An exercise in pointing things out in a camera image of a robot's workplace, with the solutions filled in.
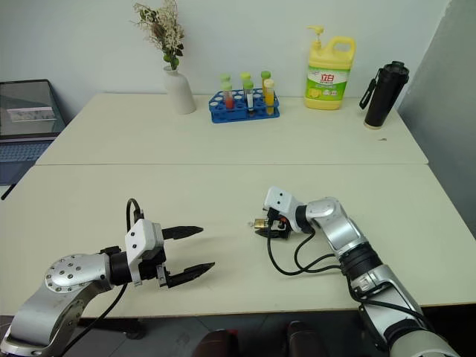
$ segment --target dried flower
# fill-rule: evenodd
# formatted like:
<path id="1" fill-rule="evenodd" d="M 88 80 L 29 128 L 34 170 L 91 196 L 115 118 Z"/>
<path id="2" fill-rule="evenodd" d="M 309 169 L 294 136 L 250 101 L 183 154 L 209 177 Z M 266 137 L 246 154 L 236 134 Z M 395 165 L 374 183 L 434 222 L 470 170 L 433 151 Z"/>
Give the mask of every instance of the dried flower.
<path id="1" fill-rule="evenodd" d="M 177 22 L 176 1 L 164 0 L 163 6 L 157 9 L 136 3 L 134 11 L 140 16 L 136 25 L 149 33 L 147 39 L 164 52 L 164 61 L 169 62 L 172 69 L 177 69 L 177 57 L 183 56 L 181 39 L 184 38 L 184 29 Z"/>

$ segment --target blue test tube rack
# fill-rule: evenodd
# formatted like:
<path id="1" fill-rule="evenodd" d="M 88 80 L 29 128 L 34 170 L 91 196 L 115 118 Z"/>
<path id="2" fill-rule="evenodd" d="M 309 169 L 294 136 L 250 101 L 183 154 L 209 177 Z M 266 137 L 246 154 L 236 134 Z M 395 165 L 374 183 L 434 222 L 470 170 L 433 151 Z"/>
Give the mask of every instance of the blue test tube rack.
<path id="1" fill-rule="evenodd" d="M 276 94 L 274 93 L 273 114 L 266 113 L 265 98 L 261 88 L 253 89 L 253 107 L 249 108 L 246 104 L 246 99 L 243 90 L 233 90 L 234 107 L 233 109 L 226 109 L 223 100 L 223 92 L 216 93 L 208 102 L 208 108 L 211 113 L 211 121 L 214 123 L 231 123 L 234 121 L 256 120 L 277 118 L 280 116 L 280 111 L 277 108 L 280 105 Z"/>

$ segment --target green label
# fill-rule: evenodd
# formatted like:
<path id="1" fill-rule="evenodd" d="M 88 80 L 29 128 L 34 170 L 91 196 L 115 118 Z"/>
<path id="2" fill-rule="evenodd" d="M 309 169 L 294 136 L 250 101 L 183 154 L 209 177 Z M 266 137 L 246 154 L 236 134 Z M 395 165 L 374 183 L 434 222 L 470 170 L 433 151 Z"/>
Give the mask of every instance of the green label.
<path id="1" fill-rule="evenodd" d="M 306 98 L 342 100 L 350 69 L 325 69 L 309 66 Z"/>

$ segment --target laptop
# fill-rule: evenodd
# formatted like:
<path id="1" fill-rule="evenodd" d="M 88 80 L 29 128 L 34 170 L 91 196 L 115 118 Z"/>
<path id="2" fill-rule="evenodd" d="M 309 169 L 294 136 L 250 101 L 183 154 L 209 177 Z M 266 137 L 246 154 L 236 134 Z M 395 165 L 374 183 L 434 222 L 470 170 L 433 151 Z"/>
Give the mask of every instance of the laptop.
<path id="1" fill-rule="evenodd" d="M 64 128 L 48 80 L 0 83 L 0 185 L 16 184 Z"/>

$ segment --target yellow liquid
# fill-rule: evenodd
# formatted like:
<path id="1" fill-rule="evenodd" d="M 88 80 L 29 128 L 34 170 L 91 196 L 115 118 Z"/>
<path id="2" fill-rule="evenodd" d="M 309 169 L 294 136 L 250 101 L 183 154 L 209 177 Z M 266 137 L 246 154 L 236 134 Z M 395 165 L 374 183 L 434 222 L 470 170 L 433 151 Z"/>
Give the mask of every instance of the yellow liquid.
<path id="1" fill-rule="evenodd" d="M 267 105 L 266 114 L 267 115 L 273 115 L 274 114 L 274 107 L 273 107 L 273 105 L 274 105 L 274 89 L 266 89 L 264 91 L 264 95 L 265 95 L 265 104 Z"/>

